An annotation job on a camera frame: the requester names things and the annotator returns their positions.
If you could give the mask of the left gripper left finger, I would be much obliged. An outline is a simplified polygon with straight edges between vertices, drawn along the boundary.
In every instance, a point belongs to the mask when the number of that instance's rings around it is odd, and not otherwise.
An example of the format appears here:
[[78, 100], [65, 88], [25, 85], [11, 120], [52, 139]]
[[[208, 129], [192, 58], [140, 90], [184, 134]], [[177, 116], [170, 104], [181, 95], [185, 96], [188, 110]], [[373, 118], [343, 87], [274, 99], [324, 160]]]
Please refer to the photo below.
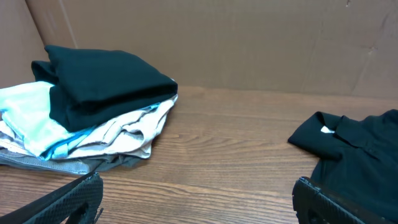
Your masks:
[[95, 224], [101, 216], [103, 180], [90, 172], [1, 217], [1, 224]]

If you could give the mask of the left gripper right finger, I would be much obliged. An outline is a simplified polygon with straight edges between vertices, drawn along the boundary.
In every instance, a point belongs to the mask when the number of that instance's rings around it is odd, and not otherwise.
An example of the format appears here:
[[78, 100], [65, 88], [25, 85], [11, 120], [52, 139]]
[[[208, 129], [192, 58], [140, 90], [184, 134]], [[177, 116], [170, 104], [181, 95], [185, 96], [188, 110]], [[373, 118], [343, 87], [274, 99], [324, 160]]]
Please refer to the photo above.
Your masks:
[[393, 224], [308, 177], [296, 181], [292, 203], [300, 224]]

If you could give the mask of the black polo shirt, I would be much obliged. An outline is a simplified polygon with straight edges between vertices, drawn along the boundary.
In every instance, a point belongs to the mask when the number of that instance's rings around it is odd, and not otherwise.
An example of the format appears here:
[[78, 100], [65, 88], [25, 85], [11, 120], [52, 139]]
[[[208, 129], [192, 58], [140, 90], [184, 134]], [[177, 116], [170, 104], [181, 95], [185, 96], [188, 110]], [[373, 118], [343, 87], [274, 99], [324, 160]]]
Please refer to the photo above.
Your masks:
[[397, 222], [397, 110], [362, 121], [319, 111], [288, 142], [319, 157], [312, 180]]

